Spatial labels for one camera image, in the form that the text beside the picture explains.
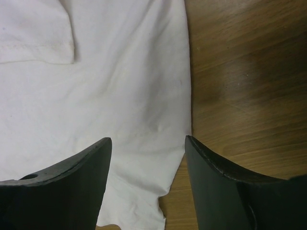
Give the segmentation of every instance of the white fabric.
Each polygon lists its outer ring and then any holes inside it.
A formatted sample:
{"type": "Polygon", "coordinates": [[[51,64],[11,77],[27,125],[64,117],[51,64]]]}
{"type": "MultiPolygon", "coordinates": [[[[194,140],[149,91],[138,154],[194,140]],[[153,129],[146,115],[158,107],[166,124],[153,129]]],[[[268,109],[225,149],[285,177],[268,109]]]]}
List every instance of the white fabric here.
{"type": "Polygon", "coordinates": [[[0,0],[0,63],[73,62],[67,13],[57,0],[0,0]]]}
{"type": "Polygon", "coordinates": [[[9,10],[0,15],[0,180],[111,137],[97,224],[162,230],[158,197],[169,191],[191,129],[184,1],[61,3],[0,2],[0,14],[9,10]],[[74,64],[58,65],[72,62],[73,46],[74,64]]]}

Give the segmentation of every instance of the fabric hem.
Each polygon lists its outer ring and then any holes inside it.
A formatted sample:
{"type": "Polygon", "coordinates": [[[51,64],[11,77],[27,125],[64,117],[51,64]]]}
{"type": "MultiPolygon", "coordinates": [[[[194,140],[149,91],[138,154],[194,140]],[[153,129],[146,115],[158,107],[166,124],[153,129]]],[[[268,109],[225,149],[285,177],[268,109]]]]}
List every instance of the fabric hem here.
{"type": "Polygon", "coordinates": [[[74,44],[71,41],[53,44],[3,44],[0,45],[0,63],[38,60],[50,64],[72,64],[74,44]]]}

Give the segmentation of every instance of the wooden surface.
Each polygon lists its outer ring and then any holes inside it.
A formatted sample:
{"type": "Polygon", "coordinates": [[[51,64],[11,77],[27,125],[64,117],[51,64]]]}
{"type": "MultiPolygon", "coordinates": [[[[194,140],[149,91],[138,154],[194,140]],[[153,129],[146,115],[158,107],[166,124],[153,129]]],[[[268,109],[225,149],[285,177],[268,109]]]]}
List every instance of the wooden surface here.
{"type": "MultiPolygon", "coordinates": [[[[265,175],[307,173],[306,0],[187,0],[186,7],[194,136],[265,175]]],[[[185,159],[160,206],[166,230],[197,229],[185,159]]]]}

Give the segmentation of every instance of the black plastic part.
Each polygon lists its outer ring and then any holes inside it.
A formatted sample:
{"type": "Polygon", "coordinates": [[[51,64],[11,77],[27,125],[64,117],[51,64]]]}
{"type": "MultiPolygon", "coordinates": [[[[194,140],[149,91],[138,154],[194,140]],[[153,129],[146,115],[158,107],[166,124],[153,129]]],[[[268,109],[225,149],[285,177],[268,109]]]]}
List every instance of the black plastic part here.
{"type": "Polygon", "coordinates": [[[200,230],[307,229],[307,175],[281,180],[245,169],[186,137],[200,230]]]}
{"type": "Polygon", "coordinates": [[[1,230],[94,230],[110,166],[104,138],[19,181],[0,182],[1,230]]]}

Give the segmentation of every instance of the fabric fold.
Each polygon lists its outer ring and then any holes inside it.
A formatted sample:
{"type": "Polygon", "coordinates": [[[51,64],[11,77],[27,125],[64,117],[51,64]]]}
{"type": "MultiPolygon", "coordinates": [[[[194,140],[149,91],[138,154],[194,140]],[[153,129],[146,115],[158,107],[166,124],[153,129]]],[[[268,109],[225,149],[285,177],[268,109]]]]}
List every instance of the fabric fold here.
{"type": "Polygon", "coordinates": [[[0,63],[29,60],[73,63],[71,24],[58,0],[0,1],[0,63]]]}

